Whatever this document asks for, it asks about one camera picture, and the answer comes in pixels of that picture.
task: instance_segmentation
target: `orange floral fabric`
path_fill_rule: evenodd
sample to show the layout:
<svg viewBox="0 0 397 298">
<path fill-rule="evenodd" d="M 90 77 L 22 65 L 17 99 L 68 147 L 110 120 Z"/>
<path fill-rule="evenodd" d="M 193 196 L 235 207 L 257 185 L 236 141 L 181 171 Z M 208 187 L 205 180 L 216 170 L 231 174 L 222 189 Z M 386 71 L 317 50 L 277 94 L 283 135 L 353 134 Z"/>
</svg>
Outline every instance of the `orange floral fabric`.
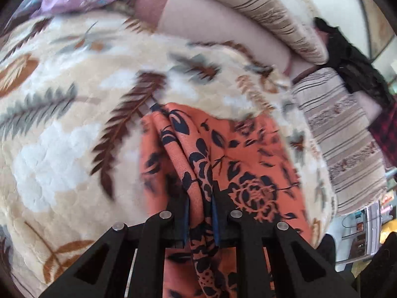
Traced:
<svg viewBox="0 0 397 298">
<path fill-rule="evenodd" d="M 236 297 L 234 250 L 215 245 L 214 192 L 227 192 L 237 209 L 261 223 L 288 221 L 310 242 L 298 175 L 269 116 L 235 122 L 168 103 L 152 107 L 142 126 L 149 213 L 166 209 L 168 198 L 181 192 L 190 198 L 189 247 L 167 250 L 164 297 Z"/>
</svg>

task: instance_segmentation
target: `red plaid fabric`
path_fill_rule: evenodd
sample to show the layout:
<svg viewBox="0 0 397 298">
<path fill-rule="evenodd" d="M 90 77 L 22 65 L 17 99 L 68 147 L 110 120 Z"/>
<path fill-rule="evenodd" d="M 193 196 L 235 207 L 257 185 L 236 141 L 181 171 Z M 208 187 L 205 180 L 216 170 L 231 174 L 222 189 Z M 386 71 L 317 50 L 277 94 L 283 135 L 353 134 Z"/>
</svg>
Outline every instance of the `red plaid fabric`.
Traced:
<svg viewBox="0 0 397 298">
<path fill-rule="evenodd" d="M 368 130 L 390 163 L 397 166 L 397 103 L 384 109 Z"/>
</svg>

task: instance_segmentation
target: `beige fleece blanket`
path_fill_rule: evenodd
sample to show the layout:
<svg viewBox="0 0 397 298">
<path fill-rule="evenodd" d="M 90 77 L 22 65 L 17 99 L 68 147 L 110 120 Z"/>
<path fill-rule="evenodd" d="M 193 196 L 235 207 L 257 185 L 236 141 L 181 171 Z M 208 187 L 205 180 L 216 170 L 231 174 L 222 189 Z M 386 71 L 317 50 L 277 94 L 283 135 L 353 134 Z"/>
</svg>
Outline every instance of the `beige fleece blanket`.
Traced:
<svg viewBox="0 0 397 298">
<path fill-rule="evenodd" d="M 106 11 L 13 31 L 0 51 L 0 254 L 23 294 L 37 297 L 115 222 L 147 219 L 138 123 L 154 102 L 219 118 L 269 113 L 318 245 L 337 203 L 290 82 L 277 70 L 266 78 L 268 69 L 229 45 L 192 46 Z M 138 82 L 147 89 L 132 97 Z"/>
</svg>

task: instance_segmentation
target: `metal pin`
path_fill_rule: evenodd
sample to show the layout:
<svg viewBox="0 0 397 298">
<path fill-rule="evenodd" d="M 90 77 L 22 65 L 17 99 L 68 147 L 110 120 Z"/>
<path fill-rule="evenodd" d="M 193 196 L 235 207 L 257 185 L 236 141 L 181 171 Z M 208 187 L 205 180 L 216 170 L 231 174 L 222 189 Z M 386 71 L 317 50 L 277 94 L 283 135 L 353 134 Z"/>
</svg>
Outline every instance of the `metal pin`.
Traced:
<svg viewBox="0 0 397 298">
<path fill-rule="evenodd" d="M 115 231 L 121 231 L 124 228 L 125 224 L 123 222 L 116 222 L 113 224 L 112 229 Z"/>
<path fill-rule="evenodd" d="M 277 228 L 281 231 L 286 231 L 289 228 L 289 225 L 286 222 L 278 222 Z"/>
<path fill-rule="evenodd" d="M 172 213 L 170 211 L 162 211 L 160 213 L 160 217 L 164 220 L 169 219 L 172 216 Z"/>
<path fill-rule="evenodd" d="M 234 211 L 230 212 L 230 216 L 234 217 L 235 219 L 239 219 L 241 216 L 243 216 L 243 212 L 235 209 Z"/>
</svg>

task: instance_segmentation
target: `striped pillow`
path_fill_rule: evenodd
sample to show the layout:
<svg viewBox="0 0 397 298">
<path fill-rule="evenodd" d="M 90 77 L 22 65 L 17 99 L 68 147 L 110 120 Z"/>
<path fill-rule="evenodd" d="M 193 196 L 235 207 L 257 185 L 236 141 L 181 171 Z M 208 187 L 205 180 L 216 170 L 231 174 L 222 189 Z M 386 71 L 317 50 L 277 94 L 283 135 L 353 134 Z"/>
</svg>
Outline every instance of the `striped pillow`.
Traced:
<svg viewBox="0 0 397 298">
<path fill-rule="evenodd" d="M 328 52 L 315 30 L 299 22 L 280 0 L 218 0 L 270 30 L 305 60 L 324 64 Z"/>
<path fill-rule="evenodd" d="M 321 148 L 338 198 L 338 214 L 363 209 L 387 189 L 382 151 L 368 119 L 331 68 L 307 76 L 292 94 Z"/>
</svg>

